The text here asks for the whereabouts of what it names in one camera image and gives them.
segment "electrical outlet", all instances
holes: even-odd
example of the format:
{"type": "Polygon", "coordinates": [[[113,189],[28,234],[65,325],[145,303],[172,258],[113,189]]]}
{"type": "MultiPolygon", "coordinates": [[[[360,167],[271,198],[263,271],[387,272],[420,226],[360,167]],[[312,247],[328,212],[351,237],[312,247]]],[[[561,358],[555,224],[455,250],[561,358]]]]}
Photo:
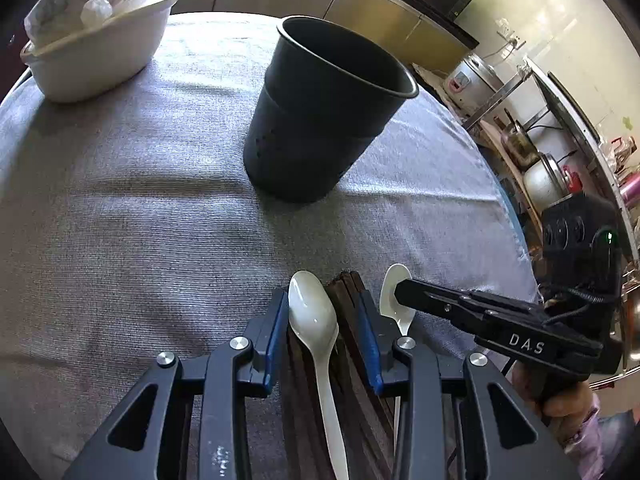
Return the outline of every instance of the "electrical outlet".
{"type": "Polygon", "coordinates": [[[495,20],[495,24],[498,26],[496,32],[500,35],[504,40],[508,40],[512,34],[514,34],[514,30],[511,28],[509,21],[506,18],[500,18],[499,20],[495,20]]]}
{"type": "Polygon", "coordinates": [[[515,32],[511,33],[511,35],[509,36],[509,40],[513,41],[513,47],[515,50],[519,50],[521,46],[527,43],[526,41],[522,41],[515,32]]]}

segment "kitchen shelf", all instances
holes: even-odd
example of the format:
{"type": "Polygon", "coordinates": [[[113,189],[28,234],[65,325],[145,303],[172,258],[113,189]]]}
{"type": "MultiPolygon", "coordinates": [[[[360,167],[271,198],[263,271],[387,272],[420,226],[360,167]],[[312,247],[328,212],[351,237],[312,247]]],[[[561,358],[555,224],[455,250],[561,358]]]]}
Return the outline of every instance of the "kitchen shelf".
{"type": "Polygon", "coordinates": [[[554,115],[561,116],[556,118],[561,120],[561,122],[566,123],[566,126],[574,137],[578,147],[580,147],[580,150],[587,157],[587,160],[590,160],[588,170],[594,177],[594,181],[596,181],[600,187],[602,194],[605,198],[616,204],[618,208],[618,215],[622,220],[624,234],[626,235],[625,240],[627,241],[627,244],[623,245],[623,251],[626,253],[626,256],[631,256],[631,260],[633,261],[636,269],[640,269],[640,256],[638,255],[638,246],[636,245],[636,238],[634,237],[631,217],[629,216],[629,211],[626,209],[625,203],[622,200],[622,195],[620,195],[618,180],[611,171],[596,139],[594,138],[594,133],[592,133],[593,127],[590,127],[590,125],[586,123],[585,119],[565,96],[564,92],[558,88],[558,85],[556,85],[539,66],[535,65],[535,63],[529,59],[526,61],[527,65],[529,65],[535,75],[538,85],[541,86],[541,90],[544,87],[552,94],[550,97],[553,99],[553,102],[550,102],[549,96],[545,95],[545,99],[547,99],[547,104],[549,105],[550,110],[554,112],[553,108],[556,109],[556,113],[554,113],[554,115]]]}
{"type": "Polygon", "coordinates": [[[515,165],[515,163],[511,160],[511,157],[504,149],[502,145],[502,141],[500,140],[500,132],[498,129],[492,124],[488,123],[485,120],[481,120],[478,123],[480,127],[480,131],[484,138],[491,144],[491,147],[498,152],[500,158],[504,161],[511,177],[516,181],[518,187],[520,188],[522,194],[524,195],[525,202],[527,203],[527,214],[529,218],[533,222],[533,225],[536,228],[536,233],[538,234],[538,239],[542,241],[542,221],[540,220],[540,216],[536,212],[536,209],[533,207],[533,202],[531,201],[529,195],[527,194],[527,190],[524,187],[524,181],[522,179],[522,173],[515,165]]]}

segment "red object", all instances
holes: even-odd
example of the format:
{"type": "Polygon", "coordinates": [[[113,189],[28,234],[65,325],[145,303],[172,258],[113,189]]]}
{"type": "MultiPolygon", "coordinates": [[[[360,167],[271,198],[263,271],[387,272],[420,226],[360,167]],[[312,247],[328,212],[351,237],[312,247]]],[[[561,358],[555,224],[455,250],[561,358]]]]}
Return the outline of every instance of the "red object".
{"type": "Polygon", "coordinates": [[[579,191],[582,191],[582,181],[580,180],[580,175],[578,175],[577,171],[571,171],[571,168],[567,164],[565,164],[562,169],[566,171],[567,175],[569,175],[569,185],[567,186],[569,193],[578,193],[579,191]]]}

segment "sleeve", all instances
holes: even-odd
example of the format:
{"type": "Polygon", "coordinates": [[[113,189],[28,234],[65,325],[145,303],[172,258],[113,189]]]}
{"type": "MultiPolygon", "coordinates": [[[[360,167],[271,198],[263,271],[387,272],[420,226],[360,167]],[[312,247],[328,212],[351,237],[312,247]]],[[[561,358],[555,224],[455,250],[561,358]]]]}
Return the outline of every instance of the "sleeve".
{"type": "Polygon", "coordinates": [[[598,431],[600,401],[593,396],[589,415],[580,430],[564,444],[564,452],[575,463],[582,480],[597,480],[603,473],[604,459],[598,431]]]}

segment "black knob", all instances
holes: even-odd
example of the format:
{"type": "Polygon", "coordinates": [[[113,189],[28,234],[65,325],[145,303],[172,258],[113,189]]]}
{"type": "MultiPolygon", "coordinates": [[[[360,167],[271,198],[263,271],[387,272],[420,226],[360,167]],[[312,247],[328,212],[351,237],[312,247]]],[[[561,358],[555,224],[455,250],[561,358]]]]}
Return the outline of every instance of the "black knob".
{"type": "Polygon", "coordinates": [[[554,242],[554,230],[551,225],[545,225],[544,229],[545,245],[551,245],[554,242]]]}
{"type": "Polygon", "coordinates": [[[580,243],[584,240],[584,222],[581,217],[577,216],[572,220],[571,231],[576,243],[580,243]]]}
{"type": "Polygon", "coordinates": [[[566,221],[564,218],[561,218],[556,222],[556,243],[558,247],[564,249],[566,247],[566,242],[568,238],[568,229],[566,226],[566,221]]]}

